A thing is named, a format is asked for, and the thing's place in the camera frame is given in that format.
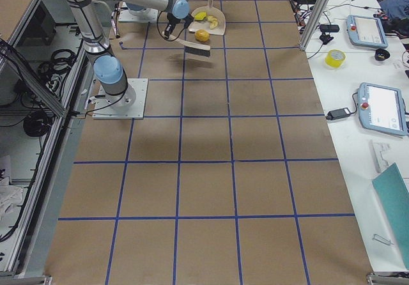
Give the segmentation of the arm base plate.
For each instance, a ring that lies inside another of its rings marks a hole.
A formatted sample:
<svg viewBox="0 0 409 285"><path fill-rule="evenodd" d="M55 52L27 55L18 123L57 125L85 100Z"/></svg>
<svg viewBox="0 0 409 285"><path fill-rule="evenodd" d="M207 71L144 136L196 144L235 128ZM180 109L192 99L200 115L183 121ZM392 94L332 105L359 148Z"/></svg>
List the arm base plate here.
<svg viewBox="0 0 409 285"><path fill-rule="evenodd" d="M156 18L155 12L151 9L143 10L122 10L119 16L119 22L122 23L149 23Z"/></svg>
<svg viewBox="0 0 409 285"><path fill-rule="evenodd" d="M128 79L127 91L120 99L119 96L105 94L105 90L100 85L98 94L102 98L96 100L96 111L93 111L94 119L143 119L146 105L146 95L148 92L148 79Z"/></svg>

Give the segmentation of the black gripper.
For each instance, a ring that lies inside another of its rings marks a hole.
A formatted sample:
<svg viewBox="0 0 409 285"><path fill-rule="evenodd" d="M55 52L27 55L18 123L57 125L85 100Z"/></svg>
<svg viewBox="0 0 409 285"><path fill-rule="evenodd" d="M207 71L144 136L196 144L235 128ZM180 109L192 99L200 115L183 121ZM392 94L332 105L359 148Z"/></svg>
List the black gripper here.
<svg viewBox="0 0 409 285"><path fill-rule="evenodd" d="M175 27L180 23L180 20L176 18L172 13L167 14L167 26L164 30L164 36L169 38L173 33Z"/></svg>

